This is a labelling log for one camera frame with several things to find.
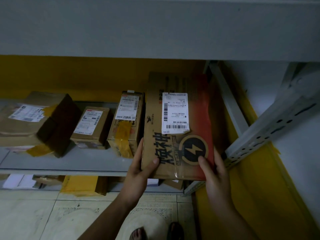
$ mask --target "foot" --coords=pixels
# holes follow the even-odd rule
[[[146,239],[147,239],[147,235],[143,227],[135,229],[131,233],[129,238],[129,240],[146,240]]]
[[[167,240],[184,240],[184,231],[180,223],[173,222],[170,224]]]

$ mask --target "forearm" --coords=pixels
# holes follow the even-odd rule
[[[216,212],[232,239],[259,239],[234,206]]]
[[[98,216],[78,240],[113,240],[131,208],[121,194]]]

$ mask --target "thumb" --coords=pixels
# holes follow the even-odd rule
[[[213,173],[208,161],[203,156],[198,157],[198,162],[199,162],[199,165],[200,165],[202,171],[204,172],[206,180],[208,180],[210,178],[214,178],[214,173]]]
[[[155,157],[147,167],[140,173],[145,179],[147,179],[150,174],[158,167],[159,158]]]

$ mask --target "person's left hand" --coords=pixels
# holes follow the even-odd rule
[[[140,197],[146,190],[148,177],[159,164],[159,158],[154,157],[153,161],[151,161],[143,171],[140,170],[142,146],[143,138],[139,143],[137,152],[135,153],[133,161],[128,169],[127,176],[123,183],[123,188],[118,195],[130,210],[137,205]]]

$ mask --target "white shipping label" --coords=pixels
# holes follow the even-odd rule
[[[187,93],[162,93],[162,134],[189,131]]]
[[[139,96],[122,95],[118,106],[116,120],[136,120]]]
[[[22,120],[28,122],[39,122],[44,118],[43,107],[22,104],[13,114],[8,118],[14,120]]]
[[[91,136],[102,113],[103,111],[87,109],[75,128],[74,133]]]

